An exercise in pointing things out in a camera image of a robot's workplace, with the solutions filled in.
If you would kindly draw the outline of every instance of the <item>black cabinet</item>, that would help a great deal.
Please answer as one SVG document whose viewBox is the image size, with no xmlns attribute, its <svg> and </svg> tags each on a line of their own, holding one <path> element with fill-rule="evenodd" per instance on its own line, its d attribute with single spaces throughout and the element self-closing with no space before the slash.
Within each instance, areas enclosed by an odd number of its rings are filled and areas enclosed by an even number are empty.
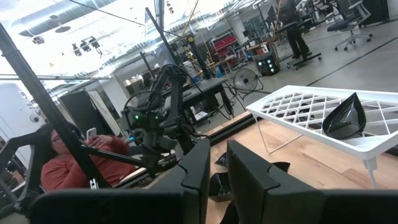
<svg viewBox="0 0 398 224">
<path fill-rule="evenodd" d="M 389 20 L 387 0 L 363 0 L 363 5 L 372 15 L 361 26 Z"/>
</svg>

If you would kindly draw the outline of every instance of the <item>exposed ductwork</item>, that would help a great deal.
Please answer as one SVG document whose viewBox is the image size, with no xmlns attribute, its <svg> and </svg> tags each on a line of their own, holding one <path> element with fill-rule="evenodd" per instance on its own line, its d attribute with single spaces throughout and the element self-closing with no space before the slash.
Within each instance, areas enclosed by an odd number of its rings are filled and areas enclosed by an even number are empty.
<svg viewBox="0 0 398 224">
<path fill-rule="evenodd" d="M 75 0 L 94 9 L 100 9 L 117 0 Z M 27 27 L 19 35 L 34 37 L 54 29 L 59 24 L 66 24 L 79 17 L 85 16 L 94 11 L 70 1 L 61 1 L 45 9 L 32 13 L 12 23 L 12 27 Z"/>
</svg>

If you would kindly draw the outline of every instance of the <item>electric fan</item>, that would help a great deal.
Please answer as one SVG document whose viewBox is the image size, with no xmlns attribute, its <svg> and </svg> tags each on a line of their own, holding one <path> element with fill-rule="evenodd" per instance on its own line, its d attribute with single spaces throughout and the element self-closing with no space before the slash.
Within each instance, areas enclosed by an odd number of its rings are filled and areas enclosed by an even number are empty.
<svg viewBox="0 0 398 224">
<path fill-rule="evenodd" d="M 259 79 L 254 71 L 248 68 L 242 68 L 235 73 L 233 83 L 237 91 L 247 95 L 256 90 Z"/>
</svg>

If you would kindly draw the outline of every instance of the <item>wooden table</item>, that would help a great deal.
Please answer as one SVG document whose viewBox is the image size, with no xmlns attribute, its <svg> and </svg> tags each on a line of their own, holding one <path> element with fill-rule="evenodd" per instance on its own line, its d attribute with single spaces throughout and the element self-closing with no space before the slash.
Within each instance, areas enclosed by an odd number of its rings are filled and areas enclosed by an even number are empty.
<svg viewBox="0 0 398 224">
<path fill-rule="evenodd" d="M 218 131 L 247 114 L 249 113 L 245 112 L 212 129 L 207 134 Z M 298 133 L 270 121 L 262 120 L 260 125 L 269 149 L 278 147 L 298 135 Z M 363 163 L 360 159 L 305 136 L 271 155 L 268 155 L 264 149 L 256 124 L 229 139 L 240 142 L 270 162 L 290 162 L 289 174 L 317 189 L 372 188 L 368 173 L 363 169 Z M 227 140 L 224 140 L 211 148 L 210 176 L 216 172 L 226 171 L 226 168 L 214 164 L 220 155 L 226 151 L 226 142 Z M 398 170 L 398 157 L 384 153 L 377 157 L 377 161 L 379 168 L 374 171 L 377 175 L 377 187 L 379 189 L 398 189 L 398 172 L 396 172 Z M 216 203 L 209 200 L 206 223 L 219 224 L 228 204 L 229 202 Z"/>
</svg>

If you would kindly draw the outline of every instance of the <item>dark pants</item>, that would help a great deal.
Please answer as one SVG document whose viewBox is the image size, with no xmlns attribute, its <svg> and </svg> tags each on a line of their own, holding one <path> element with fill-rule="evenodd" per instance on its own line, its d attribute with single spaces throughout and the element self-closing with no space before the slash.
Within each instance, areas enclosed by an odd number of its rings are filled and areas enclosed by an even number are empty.
<svg viewBox="0 0 398 224">
<path fill-rule="evenodd" d="M 299 28 L 293 27 L 287 31 L 287 40 L 292 48 L 293 54 L 298 56 L 302 52 L 308 52 L 310 49 L 306 45 Z"/>
</svg>

